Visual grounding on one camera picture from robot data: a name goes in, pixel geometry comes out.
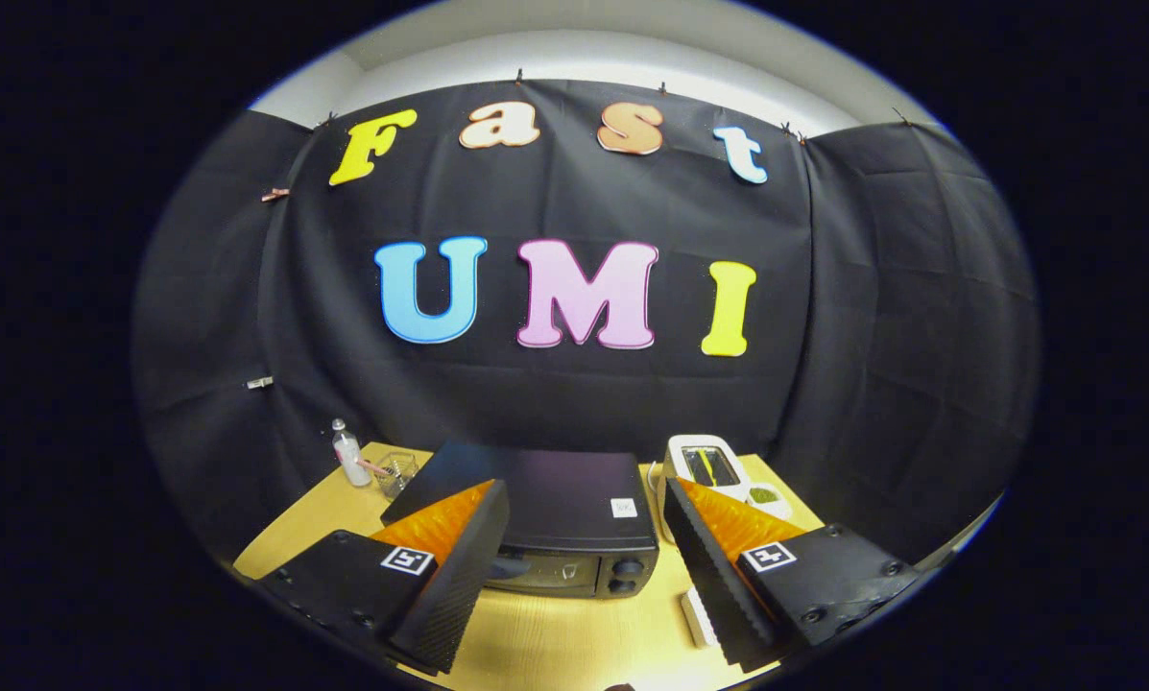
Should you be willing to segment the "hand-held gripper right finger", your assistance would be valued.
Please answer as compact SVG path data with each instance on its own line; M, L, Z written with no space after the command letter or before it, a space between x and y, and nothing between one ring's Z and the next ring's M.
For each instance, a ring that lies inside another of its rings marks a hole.
M754 671L841 637L921 576L843 525L805 531L679 477L663 519L728 665Z

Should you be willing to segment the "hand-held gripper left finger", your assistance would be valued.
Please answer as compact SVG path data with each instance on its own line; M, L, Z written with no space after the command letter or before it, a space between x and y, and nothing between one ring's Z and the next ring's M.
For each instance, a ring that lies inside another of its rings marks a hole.
M448 673L509 516L506 482L481 482L371 536L332 531L259 589L355 655Z

